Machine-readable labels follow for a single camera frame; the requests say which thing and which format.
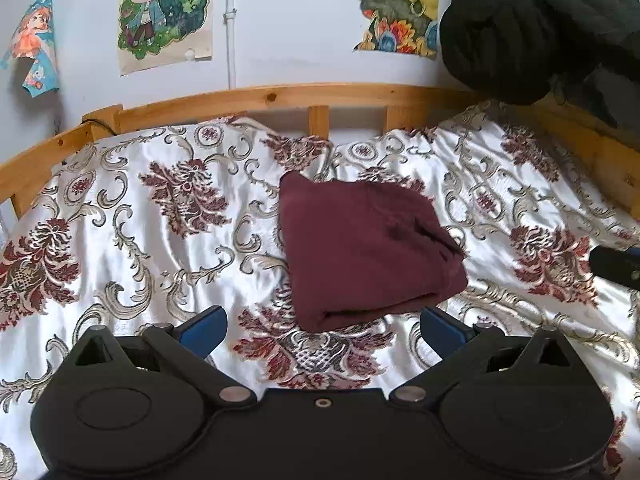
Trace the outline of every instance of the maroon shirt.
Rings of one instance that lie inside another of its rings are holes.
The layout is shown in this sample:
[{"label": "maroon shirt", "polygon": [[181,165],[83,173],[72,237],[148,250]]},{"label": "maroon shirt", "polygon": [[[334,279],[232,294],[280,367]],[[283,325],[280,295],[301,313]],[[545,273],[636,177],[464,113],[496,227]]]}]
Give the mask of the maroon shirt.
[{"label": "maroon shirt", "polygon": [[398,184],[280,179],[292,304],[307,332],[418,312],[465,289],[463,251]]}]

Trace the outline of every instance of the bed sheet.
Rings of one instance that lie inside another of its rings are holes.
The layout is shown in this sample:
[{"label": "bed sheet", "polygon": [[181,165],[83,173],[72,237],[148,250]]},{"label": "bed sheet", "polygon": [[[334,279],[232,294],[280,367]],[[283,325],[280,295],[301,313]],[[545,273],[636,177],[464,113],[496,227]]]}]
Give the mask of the bed sheet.
[{"label": "bed sheet", "polygon": [[482,104],[437,128],[342,146],[247,118],[86,146],[37,197],[0,260],[0,479],[45,471],[31,409],[91,324],[130,335],[220,304],[229,330],[207,359],[259,396],[267,387],[388,393],[439,361],[417,314],[316,335],[296,326],[278,226],[278,182],[290,170],[395,182],[431,198],[468,254],[469,287],[441,307],[512,335],[559,326],[616,415],[607,470],[638,478],[640,294],[595,278],[588,252],[627,248],[640,226],[561,146]]}]

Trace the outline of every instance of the anime character poster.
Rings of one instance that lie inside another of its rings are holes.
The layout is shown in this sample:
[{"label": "anime character poster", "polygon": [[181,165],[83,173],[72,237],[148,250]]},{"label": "anime character poster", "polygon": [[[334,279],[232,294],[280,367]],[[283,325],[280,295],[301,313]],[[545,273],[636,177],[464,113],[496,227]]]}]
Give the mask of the anime character poster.
[{"label": "anime character poster", "polygon": [[33,59],[33,65],[22,84],[31,97],[59,88],[53,41],[52,0],[37,0],[27,9],[15,29],[0,66],[8,68],[9,62],[19,57]]},{"label": "anime character poster", "polygon": [[211,0],[120,0],[121,75],[212,50]]},{"label": "anime character poster", "polygon": [[369,27],[356,50],[435,58],[438,0],[360,0],[360,9]]}]

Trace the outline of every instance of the screw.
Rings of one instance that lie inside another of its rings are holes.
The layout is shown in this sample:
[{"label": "screw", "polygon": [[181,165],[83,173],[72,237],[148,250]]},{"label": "screw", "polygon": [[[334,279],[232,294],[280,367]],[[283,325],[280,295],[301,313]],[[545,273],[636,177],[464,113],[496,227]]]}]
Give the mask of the screw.
[{"label": "screw", "polygon": [[394,393],[397,399],[404,402],[419,402],[427,396],[427,392],[420,386],[400,386]]},{"label": "screw", "polygon": [[251,397],[251,390],[244,386],[227,386],[218,395],[225,402],[245,402]]},{"label": "screw", "polygon": [[316,399],[314,403],[318,408],[328,408],[332,405],[331,399]]}]

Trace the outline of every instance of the poster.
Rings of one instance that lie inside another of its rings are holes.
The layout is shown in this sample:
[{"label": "poster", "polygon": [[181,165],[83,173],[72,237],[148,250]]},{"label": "poster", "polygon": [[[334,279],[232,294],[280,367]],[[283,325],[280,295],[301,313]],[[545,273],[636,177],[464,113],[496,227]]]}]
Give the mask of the poster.
[{"label": "poster", "polygon": [[120,0],[120,74],[211,57],[212,0]]},{"label": "poster", "polygon": [[0,66],[9,68],[9,62],[20,57],[33,59],[22,83],[31,97],[59,88],[53,41],[53,0],[36,0],[29,6],[15,29]]},{"label": "poster", "polygon": [[369,27],[356,50],[435,58],[438,0],[360,0],[360,9]]}]

